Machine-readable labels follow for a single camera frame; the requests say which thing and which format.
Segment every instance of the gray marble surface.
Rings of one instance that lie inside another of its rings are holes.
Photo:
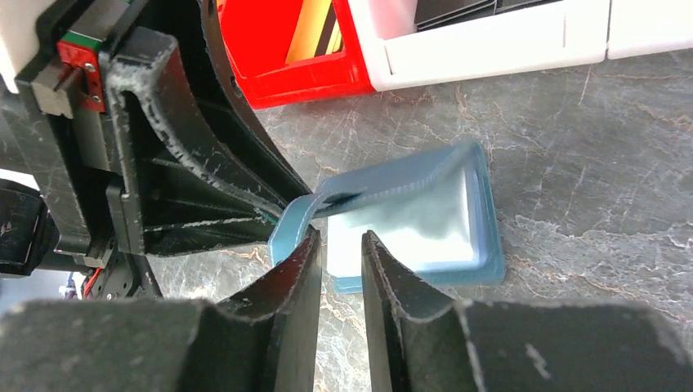
[[[644,301],[693,350],[693,51],[258,116],[313,187],[474,136],[490,163],[507,277],[447,292]],[[264,247],[245,247],[154,268],[169,296],[219,300],[269,267]],[[315,390],[370,390],[361,296],[326,292],[320,307]]]

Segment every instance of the blue handle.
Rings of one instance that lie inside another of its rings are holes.
[[[308,230],[308,223],[316,213],[325,212],[329,205],[351,199],[360,192],[319,192],[295,198],[284,210],[275,230],[267,241],[272,265],[286,260]]]

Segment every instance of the black plastic part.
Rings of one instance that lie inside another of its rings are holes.
[[[0,390],[312,390],[319,253],[311,231],[281,265],[217,306],[30,303],[0,323]]]
[[[143,19],[178,41],[190,89],[217,139],[288,202],[310,193],[235,88],[214,0],[150,0]]]
[[[373,390],[691,390],[686,349],[644,305],[454,301],[372,231],[362,245]]]
[[[109,220],[103,219],[105,176],[82,164],[71,122],[43,114],[30,83],[56,54],[57,40],[90,3],[59,0],[39,16],[39,53],[15,79],[19,96],[2,96],[2,113],[24,157],[27,172],[34,175],[60,231],[57,248],[74,255],[99,253],[101,250],[90,249],[92,238],[110,230]]]
[[[45,215],[37,191],[0,179],[0,274],[31,274],[35,230]]]
[[[91,298],[161,298],[161,288],[145,256],[113,252],[92,285]]]
[[[79,272],[84,275],[89,275],[94,271],[92,267],[77,264],[72,256],[61,255],[53,251],[46,252],[41,263],[36,265],[36,270]]]
[[[542,6],[560,0],[498,0],[496,14],[518,11],[529,7]]]
[[[157,256],[266,241],[283,207],[310,190],[234,89],[214,3],[130,3],[99,52],[108,111],[86,126],[41,113],[29,83],[91,1],[58,0],[39,17],[41,50],[17,77],[19,96],[2,95],[11,151],[0,167],[34,175],[57,249],[78,260],[102,257],[113,237],[121,252]],[[149,90],[128,90],[133,80]]]
[[[106,96],[123,187],[111,181],[121,250],[171,256],[265,241],[286,199],[212,132],[185,83],[177,40],[135,28]]]
[[[417,27],[422,28],[459,18],[481,8],[491,7],[495,9],[495,3],[496,0],[422,0],[417,4],[414,23]]]
[[[431,29],[438,29],[445,26],[456,25],[462,22],[468,22],[474,19],[485,18],[487,16],[493,16],[497,13],[496,4],[494,1],[488,2],[484,6],[469,10],[460,16],[455,16],[450,19],[439,20],[430,24],[421,24],[417,26],[417,31],[426,31]]]

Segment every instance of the red plastic bin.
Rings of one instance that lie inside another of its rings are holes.
[[[347,0],[333,0],[344,50],[285,64],[302,0],[217,0],[236,82],[255,109],[373,92]]]

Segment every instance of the white panel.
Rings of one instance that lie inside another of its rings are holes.
[[[34,189],[38,190],[38,184],[36,183],[34,176],[32,176],[30,174],[24,174],[24,173],[18,173],[16,171],[9,171],[9,170],[5,170],[5,169],[0,169],[0,178],[4,178],[5,180],[14,181],[16,183],[26,185],[30,188],[34,188]]]
[[[610,0],[563,0],[421,33],[415,33],[413,0],[349,3],[378,91],[591,64],[606,57]],[[386,6],[399,11],[388,12]],[[400,36],[392,38],[393,32]]]
[[[611,0],[609,58],[693,47],[693,1]]]
[[[55,0],[0,2],[0,74],[7,89],[17,93],[15,76],[38,53],[36,19]]]

